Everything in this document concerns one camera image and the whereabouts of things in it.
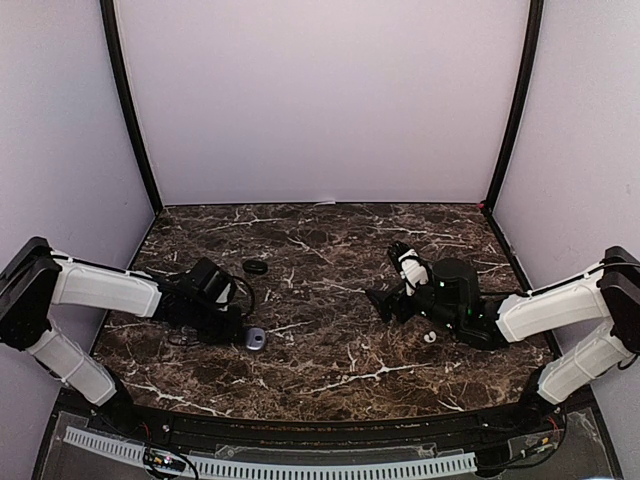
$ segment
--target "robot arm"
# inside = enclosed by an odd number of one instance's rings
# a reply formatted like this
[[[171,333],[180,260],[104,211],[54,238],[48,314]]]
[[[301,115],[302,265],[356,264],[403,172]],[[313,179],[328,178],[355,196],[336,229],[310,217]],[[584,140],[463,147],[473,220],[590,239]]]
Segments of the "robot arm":
[[[0,274],[0,342],[26,350],[60,380],[78,390],[121,430],[137,422],[120,380],[69,340],[48,319],[51,304],[75,304],[187,325],[209,344],[244,341],[248,314],[230,304],[236,284],[208,259],[189,272],[152,277],[73,259],[32,238]],[[253,339],[265,334],[251,332]]]
[[[574,277],[497,301],[482,298],[477,272],[461,260],[430,265],[401,242],[388,255],[402,282],[388,291],[366,291],[385,322],[421,315],[444,325],[457,341],[496,350],[546,330],[600,321],[571,351],[532,374],[519,402],[529,423],[640,353],[640,263],[620,247],[608,249],[600,263]],[[407,267],[405,259],[413,264]]]

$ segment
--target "black frame edge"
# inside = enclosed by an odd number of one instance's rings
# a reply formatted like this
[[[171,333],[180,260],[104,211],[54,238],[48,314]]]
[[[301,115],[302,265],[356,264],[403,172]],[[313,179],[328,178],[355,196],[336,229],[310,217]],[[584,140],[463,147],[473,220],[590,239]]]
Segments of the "black frame edge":
[[[498,240],[500,248],[507,257],[509,265],[511,265],[513,273],[515,274],[516,279],[518,280],[518,283],[520,284],[522,289],[524,291],[533,290],[531,282],[529,282],[526,273],[524,273],[522,265],[520,265],[520,260],[518,260],[518,257],[516,257],[516,255],[513,253],[513,249],[507,241],[507,237],[504,236],[504,232],[500,228],[500,225],[498,225],[498,222],[496,222],[496,219],[493,217],[493,213],[491,213],[491,210],[489,210],[486,206],[483,206],[480,211],[484,215],[484,218],[487,220],[489,228],[491,228],[491,231],[496,237],[496,240]],[[553,357],[558,358],[562,356],[562,351],[560,350],[560,346],[558,345],[558,341],[556,340],[556,336],[553,334],[553,332],[547,331],[544,332],[543,335],[545,340],[549,344],[549,349],[551,350],[551,353],[553,353]]]
[[[518,71],[516,88],[513,93],[511,110],[509,111],[509,119],[507,120],[507,127],[502,139],[496,167],[493,171],[493,177],[491,178],[491,184],[489,185],[489,191],[487,192],[486,199],[482,202],[490,212],[493,211],[498,201],[498,196],[500,195],[502,184],[507,175],[509,161],[511,160],[511,154],[513,153],[513,147],[516,143],[516,137],[520,128],[520,121],[522,120],[522,113],[524,112],[531,74],[533,72],[536,48],[538,46],[543,5],[544,0],[531,0],[529,6],[527,31],[524,37],[522,59],[520,60],[520,69]]]
[[[595,396],[593,399],[593,403],[596,405],[596,407],[592,407],[591,410],[593,412],[593,417],[596,420],[596,428],[600,433],[604,451],[607,455],[607,459],[609,460],[609,467],[611,467],[611,472],[613,473],[614,478],[623,479],[624,475],[622,474],[622,467],[620,466],[620,461],[618,460],[618,453],[616,452],[616,448],[613,445],[613,440],[611,440],[611,435],[609,435],[609,429],[607,428],[607,424],[605,423],[604,417],[602,416],[602,411],[600,410],[600,407],[597,406],[598,404]]]
[[[622,478],[615,450],[607,442],[608,432],[606,425],[602,423],[602,418],[597,403],[591,392],[591,388],[586,386],[578,390],[567,400],[567,412],[578,411],[590,407],[596,417],[597,426],[605,444],[605,450],[610,461],[611,468],[616,478]],[[242,420],[224,417],[209,417],[197,414],[186,414],[177,412],[166,412],[150,407],[138,406],[138,413],[145,419],[152,431],[162,431],[165,424],[171,425],[171,432],[159,443],[170,445],[183,453],[191,450],[207,451],[212,450],[217,444],[252,445],[269,448],[263,442],[265,439],[272,441],[276,448],[296,448],[293,444],[300,444],[303,440],[300,435],[307,437],[305,448],[309,448],[309,442],[313,444],[311,448],[320,449],[343,449],[353,448],[383,448],[394,445],[424,444],[435,442],[443,449],[463,448],[465,451],[480,451],[495,448],[503,445],[512,432],[481,432],[471,433],[483,423],[493,423],[495,420],[511,415],[513,404],[506,404],[497,407],[485,408],[471,412],[449,413],[442,415],[432,415],[427,417],[410,417],[398,420],[379,420],[362,422],[279,422],[265,420]],[[91,414],[91,405],[77,392],[62,389],[60,396],[53,408],[53,414],[47,425],[47,433],[43,437],[40,447],[38,462],[34,468],[33,480],[38,480],[37,476],[42,471],[44,460],[51,441],[51,432],[57,421],[60,412],[69,412],[75,415],[84,416],[89,421],[89,428],[99,431],[113,433],[113,430],[98,417]],[[305,431],[296,433],[295,427],[305,427]],[[336,427],[343,432],[338,435],[326,430],[326,427]],[[366,432],[359,431],[353,427],[366,426]],[[272,428],[280,431],[283,428],[288,431],[285,437],[289,440],[287,445],[282,444],[282,435],[274,438]],[[410,427],[405,433],[397,434],[398,429]],[[394,432],[393,438],[387,438],[384,433]],[[325,442],[327,435],[332,439]]]
[[[38,447],[36,461],[33,465],[33,470],[31,470],[31,480],[42,479],[44,464],[47,454],[49,453],[49,446],[53,440],[53,431],[56,428],[56,422],[58,421],[59,409],[57,404],[58,400],[56,400],[56,403],[53,406],[51,415],[49,415],[49,420],[47,421],[47,425],[44,429],[44,433],[42,434],[42,440],[40,440],[40,447]]]
[[[120,36],[118,34],[118,23],[116,18],[115,6],[113,0],[100,0],[100,9],[102,11],[102,24],[104,26],[104,35],[107,40],[107,48],[109,50],[109,58],[111,59],[111,69],[113,70],[113,78],[116,82],[118,97],[120,98],[120,107],[124,116],[129,139],[133,147],[133,153],[136,157],[136,163],[142,176],[147,196],[151,202],[151,207],[157,215],[162,211],[162,199],[158,191],[149,157],[142,139],[142,132],[136,116],[136,110],[131,96],[129,80],[125,68],[124,57],[122,55],[122,46],[120,44]]]
[[[144,236],[142,237],[142,240],[140,240],[140,243],[138,245],[138,248],[136,248],[135,253],[133,254],[133,257],[131,258],[131,262],[129,262],[129,265],[127,265],[127,269],[131,270],[133,268],[133,265],[136,263],[136,260],[138,259],[138,256],[140,255],[140,250],[142,250],[142,247],[144,246],[145,242],[147,241],[147,238],[149,238],[149,234],[151,233],[151,230],[153,230],[153,227],[156,226],[156,223],[158,222],[158,217],[160,216],[160,212],[157,212],[154,217],[153,220],[151,220],[151,224],[149,225],[149,227],[147,227],[147,231],[145,232]],[[89,355],[91,355],[93,357],[93,353],[96,349],[96,345],[98,344],[98,339],[100,338],[100,335],[102,335],[102,331],[104,330],[104,325],[107,322],[107,318],[109,318],[109,315],[111,315],[111,310],[105,310],[104,315],[102,316],[102,321],[100,322],[100,328],[98,328],[98,331],[96,332],[96,336],[93,339],[93,343],[91,344],[91,348],[89,349]]]

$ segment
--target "black metal pole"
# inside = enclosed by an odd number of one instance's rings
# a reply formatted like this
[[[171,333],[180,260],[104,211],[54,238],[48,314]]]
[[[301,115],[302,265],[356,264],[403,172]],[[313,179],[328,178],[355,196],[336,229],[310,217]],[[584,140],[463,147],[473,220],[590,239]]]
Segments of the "black metal pole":
[[[120,106],[124,121],[129,132],[129,139],[133,147],[133,153],[140,169],[140,175],[144,187],[147,190],[149,201],[156,213],[162,211],[163,205],[158,192],[158,186],[153,178],[149,157],[144,147],[138,117],[133,105],[131,89],[129,88],[129,80],[127,79],[127,71],[125,69],[124,57],[122,56],[122,46],[120,45],[120,36],[118,35],[118,23],[116,19],[115,7],[113,0],[100,0],[100,8],[102,10],[102,23],[104,25],[104,34],[107,39],[107,48],[109,49],[109,57],[111,58],[111,68],[113,70],[113,78],[116,82],[118,96],[120,97]]]
[[[531,0],[529,6],[529,20],[527,21],[527,31],[524,37],[522,59],[520,61],[520,70],[518,71],[518,80],[513,94],[513,101],[511,103],[511,111],[509,112],[509,119],[507,120],[507,128],[504,132],[502,146],[498,154],[491,185],[487,192],[487,198],[482,202],[484,207],[490,212],[493,211],[498,201],[500,189],[502,188],[507,169],[509,168],[509,160],[511,160],[516,136],[518,135],[518,128],[520,127],[520,120],[522,119],[522,112],[524,111],[524,104],[527,99],[527,91],[529,90],[531,72],[533,71],[536,47],[538,46],[543,5],[544,0]]]

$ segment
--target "marble table surface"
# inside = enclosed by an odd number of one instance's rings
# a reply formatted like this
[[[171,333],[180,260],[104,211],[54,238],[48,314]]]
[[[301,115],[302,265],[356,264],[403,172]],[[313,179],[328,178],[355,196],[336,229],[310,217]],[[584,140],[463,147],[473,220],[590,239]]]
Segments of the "marble table surface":
[[[394,285],[387,246],[401,240],[429,261],[458,257],[483,291],[518,287],[482,214],[471,205],[274,204],[165,209],[134,268],[169,274],[202,256],[244,276],[257,294],[250,324],[267,348],[174,346],[166,324],[108,316],[94,355],[136,403],[245,419],[381,420],[516,401],[551,359],[542,336],[496,352],[454,343],[422,318],[383,324],[364,288]],[[269,272],[247,275],[242,262]],[[242,303],[242,294],[238,293]],[[427,343],[425,334],[435,332]]]

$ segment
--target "white cable tray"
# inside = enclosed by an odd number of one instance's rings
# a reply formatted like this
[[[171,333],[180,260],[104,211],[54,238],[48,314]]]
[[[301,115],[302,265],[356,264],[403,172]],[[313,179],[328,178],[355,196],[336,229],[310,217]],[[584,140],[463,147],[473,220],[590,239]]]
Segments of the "white cable tray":
[[[145,447],[131,440],[119,440],[75,427],[67,427],[64,441],[121,463],[144,468]],[[472,473],[477,470],[474,453],[408,462],[369,465],[275,465],[217,460],[187,455],[202,479],[247,480],[422,480]],[[189,467],[182,477],[193,478]]]

